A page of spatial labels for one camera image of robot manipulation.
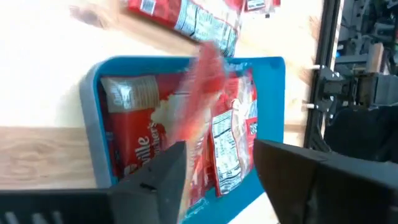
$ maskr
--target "blurred red bag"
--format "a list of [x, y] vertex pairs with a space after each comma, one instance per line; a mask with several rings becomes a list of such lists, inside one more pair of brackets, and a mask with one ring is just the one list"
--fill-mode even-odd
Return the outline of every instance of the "blurred red bag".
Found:
[[233, 56], [245, 0], [129, 0], [129, 10]]
[[255, 87], [251, 69], [243, 69], [241, 77], [236, 72], [242, 71], [230, 73], [231, 78], [212, 109], [210, 147], [217, 196], [235, 189], [252, 169], [249, 145], [254, 138], [248, 134], [247, 119], [256, 97]]
[[176, 91], [180, 97], [177, 107], [173, 141], [187, 144], [187, 173], [185, 178], [180, 219], [205, 194], [203, 151], [211, 120], [211, 108], [216, 103], [227, 79], [223, 59], [212, 43], [202, 45], [198, 58]]
[[167, 148], [167, 135], [174, 124], [165, 111], [174, 107], [171, 95], [182, 77], [181, 72], [101, 79], [109, 111], [105, 124], [109, 123], [114, 138], [108, 141], [109, 150], [118, 148], [123, 175], [133, 173]]

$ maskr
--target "black plastic part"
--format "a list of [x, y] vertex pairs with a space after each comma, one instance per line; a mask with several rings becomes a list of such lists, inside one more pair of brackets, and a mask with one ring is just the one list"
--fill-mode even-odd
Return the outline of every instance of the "black plastic part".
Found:
[[398, 106], [345, 108], [323, 135], [333, 152], [357, 159], [398, 164]]
[[[315, 59], [316, 65], [324, 65], [330, 67], [331, 59], [333, 57], [333, 46], [335, 43], [335, 34], [337, 28], [338, 13], [340, 10], [340, 0], [323, 1], [322, 23], [320, 29], [320, 38], [318, 41], [317, 57]], [[320, 71], [315, 70], [313, 73], [312, 90], [310, 94], [309, 103], [314, 103], [317, 100], [319, 89], [322, 80], [320, 79]], [[327, 146], [320, 134], [320, 123], [323, 119], [323, 112], [318, 110], [309, 110], [307, 118], [307, 128], [305, 130], [304, 147], [311, 148], [318, 151], [328, 151], [319, 147]], [[318, 138], [323, 143], [316, 144]]]
[[273, 141], [254, 164], [281, 224], [398, 223], [398, 165]]
[[329, 68], [325, 67], [320, 70], [318, 95], [315, 98], [314, 105], [317, 105], [316, 110], [327, 113], [331, 108], [335, 98], [348, 98], [350, 92], [350, 82], [342, 76], [337, 76]]
[[358, 79], [357, 102], [361, 106], [369, 108], [373, 104], [376, 86], [376, 75], [369, 75], [368, 77]]
[[398, 105], [398, 77], [395, 75], [377, 76], [373, 105]]
[[186, 158], [178, 142], [110, 189], [0, 191], [0, 223], [176, 224]]

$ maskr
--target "wood grain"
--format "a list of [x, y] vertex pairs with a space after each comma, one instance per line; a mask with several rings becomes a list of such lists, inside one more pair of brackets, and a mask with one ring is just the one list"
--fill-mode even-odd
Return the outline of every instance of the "wood grain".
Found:
[[369, 48], [368, 61], [366, 62], [365, 72], [377, 73], [381, 70], [381, 62], [384, 53], [384, 46], [382, 43], [372, 44]]
[[0, 189], [95, 187], [84, 128], [0, 128]]

